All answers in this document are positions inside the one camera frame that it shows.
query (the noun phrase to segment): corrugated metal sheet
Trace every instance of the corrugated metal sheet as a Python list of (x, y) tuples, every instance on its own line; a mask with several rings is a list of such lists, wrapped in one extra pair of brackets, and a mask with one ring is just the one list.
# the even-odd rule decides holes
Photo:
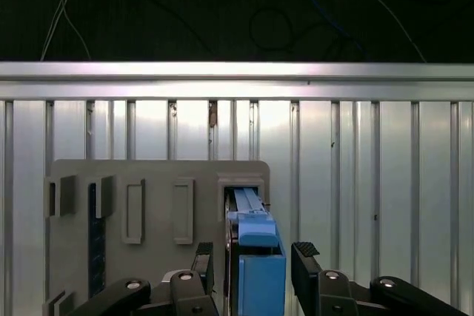
[[(287, 250), (290, 241), (312, 241), (323, 267), (363, 285), (395, 275), (473, 315), (473, 103), (465, 100), (473, 83), (0, 88), (4, 316), (41, 314), (42, 185), (59, 158), (266, 161)], [(289, 291), (288, 315), (293, 301)]]

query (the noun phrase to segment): blue cable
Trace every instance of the blue cable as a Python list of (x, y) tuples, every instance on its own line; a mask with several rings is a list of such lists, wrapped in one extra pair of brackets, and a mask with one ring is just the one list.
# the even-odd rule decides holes
[(330, 23), (332, 27), (334, 27), (337, 31), (339, 31), (340, 34), (342, 34), (344, 37), (351, 38), (354, 41), (354, 44), (357, 46), (357, 48), (364, 54), (366, 58), (368, 58), (367, 52), (362, 48), (361, 44), (359, 44), (352, 36), (350, 36), (337, 22), (332, 20), (329, 15), (324, 11), (324, 9), (319, 5), (319, 3), (316, 0), (311, 0), (315, 8), (319, 11), (319, 13), (322, 15), (323, 18), (326, 19), (327, 22)]

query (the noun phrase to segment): white cable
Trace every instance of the white cable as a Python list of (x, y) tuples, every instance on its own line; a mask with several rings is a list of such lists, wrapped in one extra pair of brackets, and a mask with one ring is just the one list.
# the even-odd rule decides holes
[(84, 39), (82, 38), (81, 34), (80, 34), (79, 31), (76, 29), (76, 27), (74, 26), (73, 22), (69, 19), (69, 16), (67, 15), (66, 6), (65, 6), (65, 4), (64, 4), (64, 0), (61, 0), (61, 6), (62, 6), (62, 11), (63, 11), (63, 13), (64, 13), (64, 17), (66, 18), (67, 22), (69, 23), (69, 25), (71, 26), (71, 28), (74, 30), (74, 32), (76, 33), (76, 35), (79, 37), (79, 40), (81, 40), (82, 46), (84, 46), (84, 49), (85, 49), (86, 54), (87, 54), (87, 57), (89, 58), (89, 60), (91, 60), (91, 57), (90, 57), (90, 54), (89, 54), (89, 49), (87, 48), (87, 45), (86, 45)]
[(41, 53), (41, 59), (40, 61), (44, 60), (44, 57), (46, 56), (47, 48), (50, 46), (51, 39), (54, 36), (54, 32), (56, 31), (56, 27), (58, 26), (59, 19), (61, 18), (62, 15), (62, 6), (61, 6), (61, 0), (59, 0), (58, 6), (56, 7), (56, 11), (54, 12), (53, 19), (51, 20), (50, 24), (50, 29), (47, 31), (47, 36), (46, 39), (44, 40), (43, 43), (43, 52)]
[(408, 34), (408, 32), (405, 30), (405, 27), (401, 24), (400, 20), (398, 20), (398, 18), (396, 17), (396, 15), (393, 13), (393, 11), (382, 1), (382, 0), (377, 0), (385, 9), (387, 9), (387, 11), (390, 13), (390, 15), (395, 19), (395, 21), (397, 21), (398, 25), (400, 26), (400, 28), (403, 30), (403, 32), (405, 33), (405, 36), (408, 38), (408, 41), (410, 41), (410, 43), (413, 45), (413, 47), (415, 48), (416, 52), (418, 52), (418, 54), (420, 55), (420, 58), (421, 60), (424, 62), (424, 63), (427, 63), (427, 60), (425, 59), (425, 57), (423, 56), (423, 53), (421, 53), (420, 49), (418, 48), (418, 46), (416, 46), (415, 42), (413, 42), (412, 38), (410, 37), (410, 35)]

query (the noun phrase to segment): screw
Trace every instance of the screw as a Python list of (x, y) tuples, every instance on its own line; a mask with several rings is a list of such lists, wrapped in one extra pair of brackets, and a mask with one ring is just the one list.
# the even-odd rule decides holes
[(179, 278), (180, 278), (181, 280), (189, 280), (189, 279), (191, 279), (192, 277), (193, 277), (193, 275), (191, 275), (191, 274), (189, 274), (189, 273), (184, 273), (184, 274), (179, 275)]
[(395, 283), (393, 283), (393, 281), (390, 279), (382, 279), (380, 280), (380, 284), (386, 286), (387, 288), (393, 288), (395, 286)]
[(337, 312), (338, 314), (341, 314), (344, 311), (344, 309), (342, 308), (342, 306), (334, 305), (333, 306), (333, 311)]
[(140, 287), (140, 282), (139, 281), (130, 281), (127, 284), (127, 289), (136, 289), (138, 287)]
[(335, 280), (335, 279), (339, 278), (339, 274), (336, 273), (336, 272), (327, 272), (326, 276), (331, 280)]

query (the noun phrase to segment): blue block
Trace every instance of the blue block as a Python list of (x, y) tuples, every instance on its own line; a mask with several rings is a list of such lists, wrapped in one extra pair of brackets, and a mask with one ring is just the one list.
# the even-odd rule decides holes
[(234, 189), (237, 212), (229, 212), (227, 218), (238, 223), (238, 244), (253, 247), (277, 247), (276, 222), (264, 208), (253, 189)]
[(238, 265), (238, 315), (283, 316), (284, 255), (241, 255)]

